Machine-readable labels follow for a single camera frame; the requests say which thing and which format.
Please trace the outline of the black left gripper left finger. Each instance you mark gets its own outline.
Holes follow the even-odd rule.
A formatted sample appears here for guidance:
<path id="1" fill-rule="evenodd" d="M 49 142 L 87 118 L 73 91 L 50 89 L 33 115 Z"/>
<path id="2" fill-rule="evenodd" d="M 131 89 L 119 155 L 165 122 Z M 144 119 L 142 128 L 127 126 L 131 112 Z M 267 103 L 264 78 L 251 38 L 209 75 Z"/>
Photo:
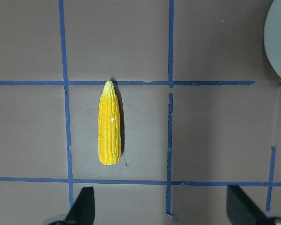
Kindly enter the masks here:
<path id="1" fill-rule="evenodd" d="M 65 218 L 66 225 L 92 225 L 95 220 L 95 198 L 93 187 L 81 189 L 77 199 Z"/>

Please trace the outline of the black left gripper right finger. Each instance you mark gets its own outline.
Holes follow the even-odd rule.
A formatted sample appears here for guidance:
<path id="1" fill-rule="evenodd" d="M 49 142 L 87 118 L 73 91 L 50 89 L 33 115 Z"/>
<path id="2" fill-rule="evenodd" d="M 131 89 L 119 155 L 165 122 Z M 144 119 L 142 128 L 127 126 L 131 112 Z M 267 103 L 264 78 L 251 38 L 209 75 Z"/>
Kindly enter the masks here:
<path id="1" fill-rule="evenodd" d="M 237 185 L 227 186 L 226 214 L 232 225 L 260 225 L 267 220 L 265 213 Z"/>

